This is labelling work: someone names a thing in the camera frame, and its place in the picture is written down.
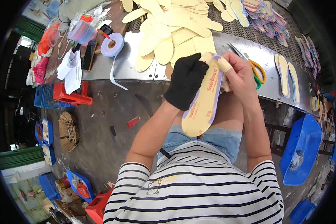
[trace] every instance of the stainless steel worktable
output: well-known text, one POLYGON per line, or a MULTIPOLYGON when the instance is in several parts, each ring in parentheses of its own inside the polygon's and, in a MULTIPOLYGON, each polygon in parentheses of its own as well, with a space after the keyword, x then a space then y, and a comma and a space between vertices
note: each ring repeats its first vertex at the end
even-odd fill
MULTIPOLYGON (((259 63, 266 73, 266 82, 258 89, 260 97, 270 99, 276 102, 295 107, 296 109, 308 112, 318 116, 318 111, 313 111, 310 100, 316 96, 314 91, 315 80, 310 77, 300 66, 296 65, 293 61, 286 58, 287 62, 291 62, 297 72, 300 89, 300 104, 293 101, 293 84, 289 76, 289 86, 291 97, 285 98, 281 92, 281 81, 278 71, 275 67, 274 56, 277 52, 266 48, 255 42, 236 37, 226 33, 212 31, 215 49, 219 55, 226 51, 232 51, 228 42, 232 43, 238 50, 245 53, 247 58, 259 63)), ((127 32, 125 35, 125 45, 122 51, 116 58, 114 77, 117 82, 146 82, 168 84, 169 79, 165 76, 165 65, 160 65, 154 59, 151 66, 144 72, 137 72, 134 68, 135 60, 137 57, 138 43, 142 37, 142 33, 127 32)), ((97 55, 94 59, 92 69, 90 72, 83 71, 82 80, 107 80, 109 79, 109 71, 112 67, 113 58, 107 58, 103 55, 97 55)))

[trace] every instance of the black and white striped shirt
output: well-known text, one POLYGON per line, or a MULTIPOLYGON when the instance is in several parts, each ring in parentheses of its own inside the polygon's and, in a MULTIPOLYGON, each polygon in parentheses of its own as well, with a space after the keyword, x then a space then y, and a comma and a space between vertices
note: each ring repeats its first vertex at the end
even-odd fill
POLYGON ((251 173, 226 155, 191 141, 159 159, 153 174, 139 163, 121 166, 103 223, 281 223, 284 204, 272 161, 251 173))

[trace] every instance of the denim shorts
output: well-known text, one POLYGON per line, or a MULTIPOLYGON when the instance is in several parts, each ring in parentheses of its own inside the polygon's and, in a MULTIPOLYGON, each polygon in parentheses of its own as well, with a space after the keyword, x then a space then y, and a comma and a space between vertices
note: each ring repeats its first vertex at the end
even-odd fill
MULTIPOLYGON (((181 126, 173 125, 168 131, 168 135, 162 148, 169 153, 184 143, 198 140, 214 146, 217 150, 225 154, 233 164, 237 159, 241 139, 242 134, 240 132, 223 128, 208 129, 202 134, 200 139, 197 139, 197 137, 186 136, 181 126)), ((161 158, 162 156, 163 154, 158 152, 158 158, 161 158)))

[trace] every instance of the red stool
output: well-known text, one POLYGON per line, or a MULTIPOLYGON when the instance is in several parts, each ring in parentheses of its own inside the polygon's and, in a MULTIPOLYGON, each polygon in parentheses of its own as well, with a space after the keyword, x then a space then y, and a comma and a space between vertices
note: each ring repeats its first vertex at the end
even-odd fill
POLYGON ((93 98, 87 96, 88 82, 81 83, 81 94, 71 93, 68 95, 65 90, 65 83, 55 83, 53 98, 73 105, 88 104, 91 105, 93 98))
POLYGON ((113 189, 109 190, 105 194, 99 194, 92 200, 92 202, 85 208, 87 214, 97 223, 103 224, 103 213, 105 212, 105 207, 107 201, 111 196, 113 189))

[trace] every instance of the hand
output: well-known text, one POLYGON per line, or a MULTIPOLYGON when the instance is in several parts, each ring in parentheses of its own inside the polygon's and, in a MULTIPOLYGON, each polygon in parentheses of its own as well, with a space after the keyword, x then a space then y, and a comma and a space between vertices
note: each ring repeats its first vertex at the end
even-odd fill
POLYGON ((229 69, 224 74, 229 79, 230 86, 241 104, 244 107, 250 107, 256 103, 259 104, 254 74, 250 63, 230 51, 226 52, 223 58, 233 67, 233 69, 229 69))
POLYGON ((163 94, 166 101, 179 110, 188 110, 199 90, 209 66, 199 61, 200 53, 180 58, 174 66, 171 82, 163 94))

